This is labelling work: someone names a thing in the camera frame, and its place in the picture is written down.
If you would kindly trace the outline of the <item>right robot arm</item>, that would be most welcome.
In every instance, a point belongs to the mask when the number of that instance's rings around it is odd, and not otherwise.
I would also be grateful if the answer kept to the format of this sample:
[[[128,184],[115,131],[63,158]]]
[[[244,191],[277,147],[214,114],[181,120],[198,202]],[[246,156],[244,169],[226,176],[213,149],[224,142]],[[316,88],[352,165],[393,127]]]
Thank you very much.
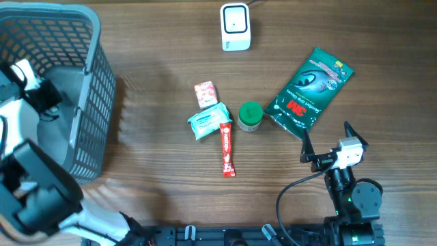
[[[364,159],[369,144],[344,122],[346,137],[326,154],[314,152],[308,131],[303,131],[300,162],[322,172],[336,215],[324,219],[323,245],[384,245],[380,218],[382,185],[369,178],[357,179],[352,168]]]

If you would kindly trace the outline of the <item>orange candy pack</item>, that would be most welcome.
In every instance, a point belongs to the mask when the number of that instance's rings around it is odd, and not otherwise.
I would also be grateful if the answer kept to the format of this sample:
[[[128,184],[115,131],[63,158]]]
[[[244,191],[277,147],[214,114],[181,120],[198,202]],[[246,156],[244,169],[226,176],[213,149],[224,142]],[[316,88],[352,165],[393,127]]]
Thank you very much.
[[[194,86],[194,90],[200,109],[207,109],[208,107],[214,106],[219,102],[216,95],[215,86],[211,81],[196,84]]]

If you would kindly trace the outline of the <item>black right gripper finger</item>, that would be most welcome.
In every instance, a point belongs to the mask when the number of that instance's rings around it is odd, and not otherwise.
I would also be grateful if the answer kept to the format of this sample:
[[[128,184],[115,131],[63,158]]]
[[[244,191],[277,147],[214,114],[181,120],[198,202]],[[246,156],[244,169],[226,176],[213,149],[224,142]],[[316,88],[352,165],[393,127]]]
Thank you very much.
[[[352,128],[352,125],[348,122],[344,122],[344,129],[346,137],[357,137],[363,147],[368,147],[369,144]]]
[[[302,148],[300,153],[300,162],[308,163],[314,160],[315,152],[308,134],[307,129],[303,130]]]

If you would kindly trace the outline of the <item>teal wet wipes pack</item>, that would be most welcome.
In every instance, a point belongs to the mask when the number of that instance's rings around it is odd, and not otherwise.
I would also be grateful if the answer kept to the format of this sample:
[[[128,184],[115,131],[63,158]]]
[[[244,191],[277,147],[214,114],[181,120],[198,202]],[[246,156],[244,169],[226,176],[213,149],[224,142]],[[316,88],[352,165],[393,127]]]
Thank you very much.
[[[195,139],[199,140],[210,133],[218,130],[220,124],[231,122],[229,111],[222,103],[218,103],[187,120],[195,134]]]

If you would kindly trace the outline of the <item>red coffee stick sachet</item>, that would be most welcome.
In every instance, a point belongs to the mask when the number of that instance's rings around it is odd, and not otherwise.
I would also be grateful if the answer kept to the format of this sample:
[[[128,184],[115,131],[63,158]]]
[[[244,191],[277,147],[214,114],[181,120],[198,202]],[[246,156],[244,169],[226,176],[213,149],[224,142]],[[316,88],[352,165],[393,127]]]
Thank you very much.
[[[231,178],[236,175],[234,164],[232,162],[232,144],[231,144],[231,123],[220,123],[223,176]]]

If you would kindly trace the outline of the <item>green glove package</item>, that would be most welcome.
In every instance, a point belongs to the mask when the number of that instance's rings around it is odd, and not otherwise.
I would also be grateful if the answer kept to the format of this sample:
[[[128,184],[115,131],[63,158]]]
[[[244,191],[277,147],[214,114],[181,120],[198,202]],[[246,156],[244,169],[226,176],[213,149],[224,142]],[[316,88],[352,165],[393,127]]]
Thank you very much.
[[[316,48],[264,113],[302,139],[353,74],[345,62]]]

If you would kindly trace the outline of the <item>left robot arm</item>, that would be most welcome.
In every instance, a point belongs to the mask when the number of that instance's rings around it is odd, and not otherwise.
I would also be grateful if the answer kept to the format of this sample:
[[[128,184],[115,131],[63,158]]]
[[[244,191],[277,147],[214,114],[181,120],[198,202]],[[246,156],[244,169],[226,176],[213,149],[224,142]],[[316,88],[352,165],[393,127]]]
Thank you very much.
[[[84,245],[153,245],[135,219],[86,200],[74,178],[38,145],[41,116],[62,101],[27,60],[1,62],[1,233],[32,244],[33,236],[74,234]]]

